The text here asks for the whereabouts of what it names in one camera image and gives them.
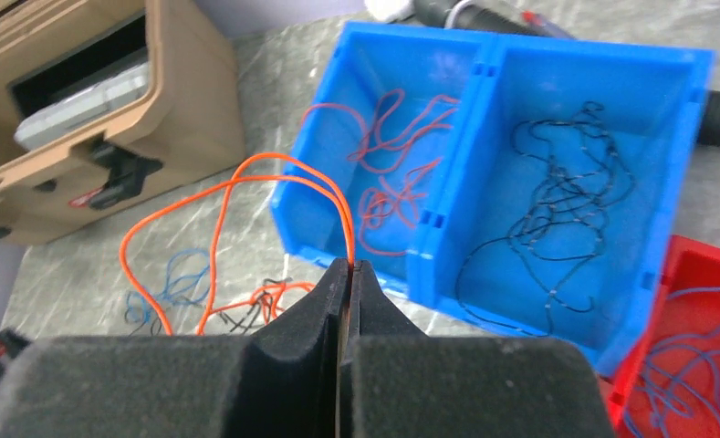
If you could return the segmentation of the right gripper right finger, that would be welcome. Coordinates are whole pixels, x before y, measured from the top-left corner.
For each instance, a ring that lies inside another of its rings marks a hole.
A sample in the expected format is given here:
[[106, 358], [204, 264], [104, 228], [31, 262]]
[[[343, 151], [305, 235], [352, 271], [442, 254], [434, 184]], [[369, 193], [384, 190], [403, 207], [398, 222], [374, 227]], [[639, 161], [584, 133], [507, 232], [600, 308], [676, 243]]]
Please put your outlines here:
[[611, 437], [595, 371], [561, 339], [431, 337], [360, 261], [341, 364], [341, 437]]

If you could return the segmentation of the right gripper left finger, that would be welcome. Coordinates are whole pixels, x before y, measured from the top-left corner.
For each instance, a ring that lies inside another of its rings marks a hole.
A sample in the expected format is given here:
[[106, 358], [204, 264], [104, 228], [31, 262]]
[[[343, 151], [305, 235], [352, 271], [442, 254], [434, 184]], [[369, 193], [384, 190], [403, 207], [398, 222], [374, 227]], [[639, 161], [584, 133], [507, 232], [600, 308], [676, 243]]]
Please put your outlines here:
[[250, 336], [32, 341], [0, 379], [0, 437], [332, 437], [350, 263]]

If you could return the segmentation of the red plastic bin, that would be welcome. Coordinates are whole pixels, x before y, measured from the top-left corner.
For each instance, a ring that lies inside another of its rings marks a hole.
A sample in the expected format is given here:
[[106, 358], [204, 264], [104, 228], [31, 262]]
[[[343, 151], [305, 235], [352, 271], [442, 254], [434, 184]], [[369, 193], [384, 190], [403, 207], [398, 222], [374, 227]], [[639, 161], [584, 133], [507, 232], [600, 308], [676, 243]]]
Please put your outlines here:
[[672, 237], [647, 332], [604, 386], [619, 437], [720, 437], [720, 248]]

